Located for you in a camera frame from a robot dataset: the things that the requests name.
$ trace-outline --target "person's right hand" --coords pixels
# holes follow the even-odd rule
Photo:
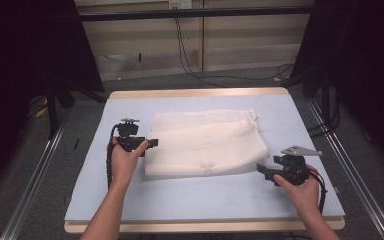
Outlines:
[[[307,164],[307,167],[317,175],[317,170],[314,167],[309,164]],[[314,212],[314,210],[319,211],[319,183],[313,176],[310,175],[307,181],[297,186],[292,185],[282,176],[277,174],[274,176],[274,179],[289,193],[289,197],[297,209],[299,216],[302,217],[302,214],[306,212],[310,213]]]

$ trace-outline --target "hand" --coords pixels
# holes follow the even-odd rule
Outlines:
[[[309,164],[307,164],[307,167],[317,175],[317,170],[314,167]],[[312,175],[309,176],[305,183],[298,186],[292,185],[277,174],[274,176],[274,179],[289,193],[300,217],[305,212],[313,212],[315,209],[318,211],[319,183]]]
[[[116,138],[113,138],[113,144],[116,144]],[[111,169],[113,181],[111,184],[129,184],[136,169],[138,158],[146,150],[148,141],[143,141],[133,152],[126,152],[119,144],[113,148],[111,155]]]

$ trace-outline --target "silver bracket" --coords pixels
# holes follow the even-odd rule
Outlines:
[[[292,156],[322,156],[321,151],[314,151],[308,148],[303,148],[299,146],[292,146],[281,151],[283,154],[292,155]]]

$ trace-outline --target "folded cloth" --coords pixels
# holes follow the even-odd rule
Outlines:
[[[159,145],[147,150],[145,174],[219,175],[268,158],[254,119],[253,110],[156,114],[148,138],[158,138]],[[170,121],[176,121],[174,130]]]

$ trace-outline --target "person's right arm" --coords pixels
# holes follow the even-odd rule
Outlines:
[[[316,169],[310,165],[307,165],[307,167],[316,171]],[[274,179],[289,193],[289,197],[297,210],[298,216],[314,240],[340,239],[329,225],[327,225],[320,213],[318,207],[319,183],[313,176],[310,175],[305,183],[298,186],[292,185],[280,175],[275,175]]]

